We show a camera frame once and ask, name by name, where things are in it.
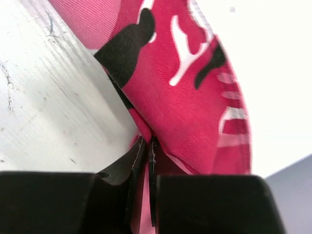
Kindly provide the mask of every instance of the pink camouflage fabric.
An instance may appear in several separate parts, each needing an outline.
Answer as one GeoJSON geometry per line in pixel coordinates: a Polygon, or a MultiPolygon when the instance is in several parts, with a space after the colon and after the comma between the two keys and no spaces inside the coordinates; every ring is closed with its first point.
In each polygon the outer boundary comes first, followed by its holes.
{"type": "MultiPolygon", "coordinates": [[[[249,174],[247,111],[194,0],[50,0],[101,63],[139,134],[188,174],[249,174]]],[[[144,182],[141,234],[154,234],[144,182]]]]}

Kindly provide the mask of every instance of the white surface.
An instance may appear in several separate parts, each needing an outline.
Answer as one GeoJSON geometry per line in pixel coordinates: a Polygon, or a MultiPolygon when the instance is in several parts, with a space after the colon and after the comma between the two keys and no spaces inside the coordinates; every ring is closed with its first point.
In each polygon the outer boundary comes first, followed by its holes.
{"type": "Polygon", "coordinates": [[[221,38],[245,97],[253,173],[267,177],[306,157],[312,152],[310,2],[197,2],[221,38]]]}
{"type": "MultiPolygon", "coordinates": [[[[309,1],[197,2],[245,96],[253,173],[268,176],[311,153],[309,1]]],[[[136,128],[101,67],[46,0],[2,5],[0,170],[96,171],[114,161],[136,128]]]]}
{"type": "Polygon", "coordinates": [[[136,127],[101,66],[47,1],[1,5],[0,170],[95,172],[122,156],[136,127]]]}

